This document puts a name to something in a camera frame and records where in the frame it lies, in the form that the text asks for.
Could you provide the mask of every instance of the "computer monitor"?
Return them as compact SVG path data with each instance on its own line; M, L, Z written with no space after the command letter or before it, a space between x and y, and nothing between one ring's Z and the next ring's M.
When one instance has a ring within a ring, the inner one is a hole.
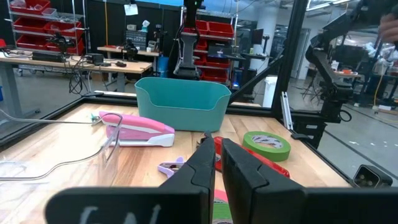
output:
M262 44L262 36L264 35L264 29L255 29L251 37L252 44Z

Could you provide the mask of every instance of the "person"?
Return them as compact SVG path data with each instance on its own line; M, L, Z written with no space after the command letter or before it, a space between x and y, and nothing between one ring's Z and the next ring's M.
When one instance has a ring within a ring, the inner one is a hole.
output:
M385 43L398 42L398 20L395 15L383 16L380 21L379 34Z

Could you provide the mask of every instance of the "red tape dispenser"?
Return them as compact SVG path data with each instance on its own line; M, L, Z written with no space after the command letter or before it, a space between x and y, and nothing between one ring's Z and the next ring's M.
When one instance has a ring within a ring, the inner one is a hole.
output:
M216 147L216 170L221 172L221 143L223 141L224 138L222 137L215 137L214 138L214 144ZM289 172L281 167L280 165L276 164L275 162L270 161L269 159L266 159L265 157L260 156L259 154L253 152L252 150L241 146L242 149L246 150L248 153L252 154L255 158L259 159L263 164L271 167L272 169L274 169L276 172L284 175L287 178L290 178L290 174Z

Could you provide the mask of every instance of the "storage rack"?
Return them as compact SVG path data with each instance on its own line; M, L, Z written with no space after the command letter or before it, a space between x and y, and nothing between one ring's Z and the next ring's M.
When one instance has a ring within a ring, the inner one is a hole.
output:
M185 7L181 7L181 16L180 16L180 25L182 25L183 23L183 15L184 12L186 12L186 8ZM238 25L238 15L237 14L230 14L227 12L217 12L217 11L208 11L208 10L204 10L204 9L198 9L197 10L197 14L198 15L202 15L202 16L212 16L212 17L220 17L220 18L225 18L225 19L231 19L231 25L233 26L234 29L234 37L221 37L221 36L215 36L215 35L203 35L201 34L200 37L204 38L204 39L210 39L210 40L220 40L220 41L228 41L228 42L232 42L235 40L236 38L236 28ZM196 36L196 34L194 33L189 33L189 32L182 32L181 35L190 35L190 36ZM194 49L194 52L196 53L200 53L200 54L208 54L207 50L197 50ZM212 67L212 66L204 66L204 65L197 65L197 68L210 68L210 69L217 69L217 70L227 70L227 77L228 80L231 78L231 73L232 73L232 69L229 68L220 68L220 67Z
M70 52L69 54L79 55L78 43L79 43L80 39L81 39L81 41L83 40L82 39L83 36L85 38L84 48L86 51L89 51L90 50L90 32L89 32L90 28L87 27L86 0L81 0L82 7L83 7L83 15L76 14L75 0L70 0L70 1L72 2L73 13L57 12L57 16L44 16L44 15L38 15L38 14L27 14L27 13L23 13L23 12L12 11L11 10L11 0L7 0L7 6L8 6L8 12L9 12L10 19L4 19L4 20L11 22L15 46L17 46L17 35L25 34L25 35L30 35L30 36L53 37L52 34L15 29L14 23L16 20L14 20L14 17L18 17L18 18L23 17L23 18L27 18L27 19L40 19L40 20L49 21L49 22L62 22L62 23L66 23L66 24L74 24L75 36L65 37L67 39L75 40L75 43L76 43L76 53ZM80 22L80 21L81 21L82 27L77 27L76 24L77 24L77 22ZM79 37L78 37L78 30L83 31L83 34L79 35ZM23 47L17 47L17 50L27 50L27 51L35 51L35 52L42 52L42 53L54 53L54 51L51 51L51 50L28 49L28 48L23 48ZM41 66L20 65L19 71L18 71L19 76L22 76L22 70L30 70L30 72L32 74L35 74L36 71L47 72L50 70L51 70L51 72L59 72L59 73L66 72L65 69L51 69L48 67L41 67Z

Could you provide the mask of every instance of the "concrete floor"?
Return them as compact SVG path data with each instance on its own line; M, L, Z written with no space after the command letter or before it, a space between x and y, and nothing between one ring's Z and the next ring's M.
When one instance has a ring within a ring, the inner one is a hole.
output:
M16 76L19 96L24 111L40 108L41 113L34 118L41 118L80 97L68 93L69 80L62 75L25 74L23 77ZM264 85L261 83L255 88L256 103L260 104L264 97ZM319 110L322 107L322 103L318 104L316 99L311 100L312 96L302 98L301 93L308 83L309 80L292 79L288 90L291 108ZM91 81L91 87L93 90L106 90L101 81ZM109 90L115 88L116 84L108 87ZM126 92L135 92L134 85L127 84ZM4 102L0 102L0 109L4 108ZM397 116L382 113L375 115L371 108L356 108L352 105L344 105L343 109L352 114L353 120L349 123L328 124L318 150L351 178L361 164L369 164L389 174L394 179L394 185L398 186L398 122L387 121L398 121ZM19 127L0 127L0 138Z

